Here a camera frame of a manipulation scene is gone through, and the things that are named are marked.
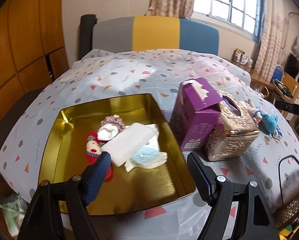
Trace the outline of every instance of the gold tissue box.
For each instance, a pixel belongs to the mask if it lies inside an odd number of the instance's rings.
[[[238,111],[232,111],[224,100],[219,103],[220,122],[203,147],[210,161],[221,161],[243,154],[259,134],[247,110],[230,93],[222,90],[217,92]]]

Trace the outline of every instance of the stuffed toy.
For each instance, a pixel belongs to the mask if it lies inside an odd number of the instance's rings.
[[[89,165],[93,165],[97,161],[100,154],[102,153],[102,150],[99,147],[100,143],[101,142],[97,140],[97,133],[90,132],[87,135],[86,158]],[[109,167],[105,179],[107,179],[111,174],[112,174],[112,167]]]
[[[253,102],[248,99],[247,103],[240,101],[240,103],[247,109],[249,115],[254,118],[258,123],[263,122],[265,129],[269,133],[274,133],[277,127],[276,115],[269,115],[264,110],[260,109],[259,106],[254,107]]]
[[[260,114],[263,117],[262,122],[264,123],[266,130],[269,133],[274,133],[276,131],[276,127],[277,127],[278,116],[277,115],[269,115],[264,110],[260,109],[259,106],[256,106],[256,109],[259,109]]]

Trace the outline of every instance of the white cloth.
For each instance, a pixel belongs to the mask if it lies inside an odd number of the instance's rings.
[[[118,134],[118,127],[111,123],[104,124],[97,132],[97,139],[100,141],[109,141]]]

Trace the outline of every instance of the bed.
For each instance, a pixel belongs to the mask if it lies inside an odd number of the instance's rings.
[[[277,166],[290,154],[299,160],[299,142],[279,111],[250,88],[249,74],[217,56],[216,28],[187,19],[152,16],[113,19],[92,27],[90,50],[38,95],[0,150],[0,173],[16,192],[30,202],[49,131],[62,108],[102,98],[151,93],[169,120],[179,83],[203,76],[214,88],[230,92],[237,100],[251,99],[269,114],[276,114],[283,132],[280,141],[261,132],[240,157],[204,163],[232,182],[257,181],[271,210],[281,205]],[[299,167],[291,158],[282,163],[281,170],[287,197],[299,185]],[[236,210],[237,203],[233,203],[224,239],[231,236]],[[151,210],[92,217],[92,221],[104,239],[196,239],[209,211],[195,191]],[[68,216],[62,214],[62,218],[65,227],[70,228]]]

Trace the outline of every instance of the wooden cabinet door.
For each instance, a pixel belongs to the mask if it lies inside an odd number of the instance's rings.
[[[39,0],[11,0],[8,25],[17,71],[43,56]]]
[[[64,46],[62,0],[40,0],[40,23],[44,53]]]
[[[0,120],[23,94],[18,77],[12,78],[0,89]]]
[[[51,83],[45,58],[34,62],[19,73],[19,79],[22,83],[25,93],[44,88]]]
[[[0,86],[15,74],[15,66],[8,37],[8,6],[7,0],[0,9]]]
[[[59,78],[68,68],[65,47],[49,55],[55,79]]]

